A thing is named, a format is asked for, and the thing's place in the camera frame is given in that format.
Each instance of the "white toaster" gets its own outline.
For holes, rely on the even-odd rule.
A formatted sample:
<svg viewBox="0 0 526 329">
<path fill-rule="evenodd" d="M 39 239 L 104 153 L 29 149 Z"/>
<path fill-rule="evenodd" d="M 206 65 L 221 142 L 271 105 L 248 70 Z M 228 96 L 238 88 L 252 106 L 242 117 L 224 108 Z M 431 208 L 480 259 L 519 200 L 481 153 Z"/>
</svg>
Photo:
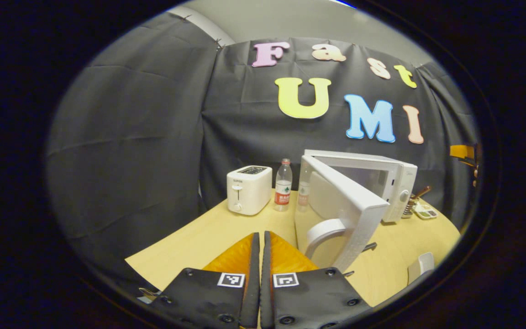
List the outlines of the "white toaster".
<svg viewBox="0 0 526 329">
<path fill-rule="evenodd" d="M 271 167 L 246 166 L 227 174 L 228 210 L 255 215 L 271 200 Z"/>
</svg>

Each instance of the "yellow letter u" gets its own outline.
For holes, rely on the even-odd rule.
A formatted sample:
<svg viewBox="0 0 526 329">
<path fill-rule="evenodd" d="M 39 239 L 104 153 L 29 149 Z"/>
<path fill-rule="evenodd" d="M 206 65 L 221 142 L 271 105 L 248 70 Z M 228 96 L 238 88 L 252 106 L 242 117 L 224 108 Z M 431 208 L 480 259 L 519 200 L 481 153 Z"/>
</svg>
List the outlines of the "yellow letter u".
<svg viewBox="0 0 526 329">
<path fill-rule="evenodd" d="M 312 106 L 299 104 L 298 86 L 302 82 L 298 78 L 279 78 L 275 81 L 275 84 L 279 86 L 278 103 L 280 110 L 290 117 L 299 119 L 321 117 L 328 111 L 328 86 L 332 82 L 322 78 L 311 78 L 309 80 L 316 90 L 316 102 Z"/>
</svg>

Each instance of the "light wood tabletop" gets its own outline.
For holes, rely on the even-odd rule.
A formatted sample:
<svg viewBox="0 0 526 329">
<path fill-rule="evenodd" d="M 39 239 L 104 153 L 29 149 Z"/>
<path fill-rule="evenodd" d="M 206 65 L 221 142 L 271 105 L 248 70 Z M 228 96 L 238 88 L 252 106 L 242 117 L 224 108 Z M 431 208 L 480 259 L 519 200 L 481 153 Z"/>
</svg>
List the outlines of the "light wood tabletop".
<svg viewBox="0 0 526 329">
<path fill-rule="evenodd" d="M 253 216 L 229 211 L 224 200 L 175 233 L 130 256 L 126 262 L 163 290 L 183 268 L 202 269 L 250 233 L 259 232 L 260 258 L 265 231 L 273 231 L 297 247 L 296 191 L 292 191 L 291 200 L 287 211 L 275 211 L 270 200 Z M 362 252 L 352 263 L 347 271 L 355 273 L 348 280 L 370 306 L 376 306 L 407 286 L 407 267 L 418 256 L 432 252 L 438 265 L 459 238 L 459 231 L 441 213 L 435 219 L 420 219 L 414 214 L 395 223 L 381 222 L 370 240 L 377 243 L 376 248 Z"/>
</svg>

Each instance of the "blue letter m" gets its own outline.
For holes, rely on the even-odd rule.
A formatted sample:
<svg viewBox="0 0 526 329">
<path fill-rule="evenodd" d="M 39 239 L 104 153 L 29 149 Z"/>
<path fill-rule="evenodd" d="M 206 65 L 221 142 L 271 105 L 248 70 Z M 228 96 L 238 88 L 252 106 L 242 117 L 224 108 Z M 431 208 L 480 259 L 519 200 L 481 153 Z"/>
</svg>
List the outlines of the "blue letter m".
<svg viewBox="0 0 526 329">
<path fill-rule="evenodd" d="M 348 137 L 365 137 L 365 133 L 361 129 L 361 125 L 364 125 L 369 138 L 373 138 L 377 127 L 379 127 L 376 139 L 388 143 L 395 141 L 393 123 L 391 121 L 393 106 L 390 102 L 378 101 L 374 106 L 374 111 L 371 112 L 367 102 L 358 95 L 346 95 L 344 100 L 350 105 L 350 129 L 346 131 Z"/>
</svg>

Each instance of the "microwave control knob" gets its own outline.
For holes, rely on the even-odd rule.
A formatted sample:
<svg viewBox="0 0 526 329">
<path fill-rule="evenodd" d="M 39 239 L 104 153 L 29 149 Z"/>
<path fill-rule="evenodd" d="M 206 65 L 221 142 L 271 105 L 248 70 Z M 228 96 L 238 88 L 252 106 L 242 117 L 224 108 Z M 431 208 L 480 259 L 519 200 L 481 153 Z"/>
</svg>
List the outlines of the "microwave control knob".
<svg viewBox="0 0 526 329">
<path fill-rule="evenodd" d="M 403 192 L 401 192 L 401 195 L 399 196 L 399 200 L 401 200 L 401 202 L 406 202 L 408 197 L 409 197 L 409 191 L 404 190 Z"/>
</svg>

